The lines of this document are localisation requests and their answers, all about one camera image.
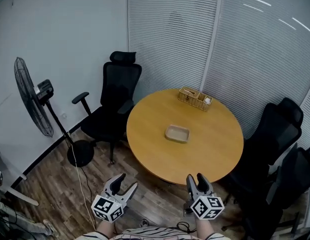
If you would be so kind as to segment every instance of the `fan base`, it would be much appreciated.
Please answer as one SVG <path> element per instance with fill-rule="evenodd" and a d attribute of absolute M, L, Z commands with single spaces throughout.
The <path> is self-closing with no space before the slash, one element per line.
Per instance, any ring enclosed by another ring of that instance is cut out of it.
<path fill-rule="evenodd" d="M 67 159 L 72 166 L 83 167 L 86 166 L 92 161 L 94 156 L 94 147 L 93 145 L 86 140 L 78 140 L 73 144 L 73 149 L 70 147 L 67 151 Z"/>

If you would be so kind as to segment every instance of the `wicker tissue box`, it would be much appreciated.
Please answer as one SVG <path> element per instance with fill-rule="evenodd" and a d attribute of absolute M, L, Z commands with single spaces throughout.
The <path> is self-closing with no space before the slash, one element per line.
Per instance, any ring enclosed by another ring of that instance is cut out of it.
<path fill-rule="evenodd" d="M 179 89 L 178 99 L 200 110 L 208 111 L 213 98 L 190 87 Z"/>

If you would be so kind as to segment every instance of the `vertical blinds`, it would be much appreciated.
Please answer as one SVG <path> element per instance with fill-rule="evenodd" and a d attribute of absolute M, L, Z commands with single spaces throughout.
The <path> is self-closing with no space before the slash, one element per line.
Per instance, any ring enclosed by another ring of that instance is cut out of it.
<path fill-rule="evenodd" d="M 217 0 L 128 0 L 129 51 L 142 66 L 143 96 L 200 88 L 216 9 Z"/>
<path fill-rule="evenodd" d="M 310 32 L 292 19 L 304 16 L 294 1 L 222 0 L 204 91 L 234 113 L 245 138 L 267 103 L 301 104 L 310 88 Z"/>
<path fill-rule="evenodd" d="M 308 149 L 310 147 L 310 90 L 307 93 L 305 99 L 303 100 L 300 108 L 304 112 L 304 119 L 301 125 L 302 135 L 297 142 L 300 147 L 304 149 Z M 305 216 L 306 217 L 305 226 L 310 227 L 310 201 L 309 201 L 309 207 L 307 210 L 308 212 Z"/>

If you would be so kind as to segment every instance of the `wire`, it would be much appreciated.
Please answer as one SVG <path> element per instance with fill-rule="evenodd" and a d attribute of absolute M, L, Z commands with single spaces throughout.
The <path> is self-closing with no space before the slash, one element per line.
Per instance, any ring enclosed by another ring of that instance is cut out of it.
<path fill-rule="evenodd" d="M 89 185 L 89 178 L 87 177 L 87 175 L 86 175 L 86 173 L 85 173 L 83 167 L 81 167 L 81 170 L 83 171 L 83 173 L 84 173 L 84 175 L 85 175 L 85 177 L 86 177 L 87 187 L 88 187 L 89 192 L 90 192 L 90 205 L 92 205 L 92 190 L 91 190 L 90 185 Z M 94 218 L 94 223 L 95 223 L 95 228 L 96 228 L 96 219 L 95 219 L 95 216 L 93 216 L 93 218 Z"/>
<path fill-rule="evenodd" d="M 187 234 L 196 232 L 196 228 L 193 229 L 193 230 L 190 230 L 190 224 L 188 224 L 188 223 L 185 222 L 185 221 L 181 221 L 181 222 L 177 223 L 176 228 L 177 228 L 178 230 L 180 230 L 180 231 L 183 231 L 183 232 L 187 233 Z"/>
<path fill-rule="evenodd" d="M 1 216 L 0 220 L 3 221 L 4 223 L 7 223 L 7 224 L 14 224 L 14 225 L 16 225 L 17 227 L 19 227 L 22 230 L 24 230 L 26 233 L 30 234 L 34 238 L 34 240 L 37 240 L 36 237 L 31 232 L 27 231 L 26 229 L 24 229 L 23 227 L 21 227 L 20 225 L 17 224 L 17 213 L 16 213 L 15 209 L 12 209 L 12 210 L 15 213 L 15 222 L 10 222 L 10 221 L 4 219 L 3 216 Z"/>
<path fill-rule="evenodd" d="M 75 166 L 76 166 L 77 175 L 78 175 L 78 179 L 79 179 L 79 185 L 80 185 L 80 191 L 81 191 L 81 193 L 82 193 L 82 195 L 83 195 L 85 207 L 86 207 L 86 210 L 87 210 L 87 212 L 88 212 L 88 215 L 89 215 L 91 224 L 93 225 L 94 230 L 96 230 L 95 225 L 94 225 L 94 222 L 93 222 L 92 217 L 91 217 L 91 214 L 90 214 L 90 211 L 89 211 L 89 209 L 87 208 L 86 198 L 85 198 L 85 195 L 84 195 L 84 192 L 83 192 L 83 189 L 82 189 L 81 177 L 80 177 L 79 169 L 78 169 L 78 167 L 77 167 L 76 157 L 75 157 L 75 154 L 74 154 L 73 145 L 71 145 L 71 150 L 73 151 L 73 156 L 74 156 L 74 160 L 75 160 Z"/>
<path fill-rule="evenodd" d="M 115 224 L 115 221 L 114 221 L 114 231 L 115 231 L 115 234 L 118 235 L 119 233 L 117 233 L 117 230 L 116 230 L 116 224 Z"/>

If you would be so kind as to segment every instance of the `wooden tray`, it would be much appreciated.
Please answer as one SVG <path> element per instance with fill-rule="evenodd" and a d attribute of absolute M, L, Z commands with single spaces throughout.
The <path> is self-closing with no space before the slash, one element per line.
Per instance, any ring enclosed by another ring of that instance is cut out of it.
<path fill-rule="evenodd" d="M 176 125 L 170 125 L 165 132 L 166 139 L 178 143 L 187 143 L 190 138 L 190 130 Z"/>

